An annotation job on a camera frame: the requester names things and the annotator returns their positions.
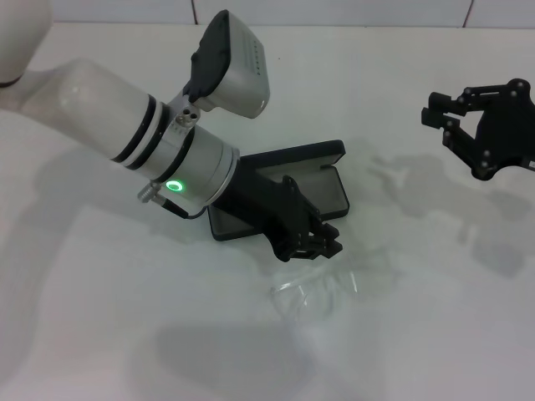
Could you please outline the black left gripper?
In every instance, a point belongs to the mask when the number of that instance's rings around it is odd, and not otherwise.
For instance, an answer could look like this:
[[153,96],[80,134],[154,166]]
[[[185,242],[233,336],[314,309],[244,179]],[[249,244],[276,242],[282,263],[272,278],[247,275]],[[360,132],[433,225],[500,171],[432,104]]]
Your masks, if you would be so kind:
[[324,222],[319,209],[290,177],[278,183],[239,165],[214,205],[258,229],[280,261],[313,260],[343,249],[337,242],[339,231]]

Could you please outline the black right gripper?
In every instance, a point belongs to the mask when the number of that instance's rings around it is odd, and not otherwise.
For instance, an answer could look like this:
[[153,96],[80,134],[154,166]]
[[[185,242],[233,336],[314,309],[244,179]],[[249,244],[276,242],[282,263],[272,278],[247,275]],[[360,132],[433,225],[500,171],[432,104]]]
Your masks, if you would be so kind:
[[[433,92],[421,123],[442,131],[442,145],[466,165],[478,180],[490,180],[499,170],[521,167],[534,170],[534,101],[525,79],[507,84],[466,87],[456,98]],[[460,120],[443,113],[481,111],[473,139]]]

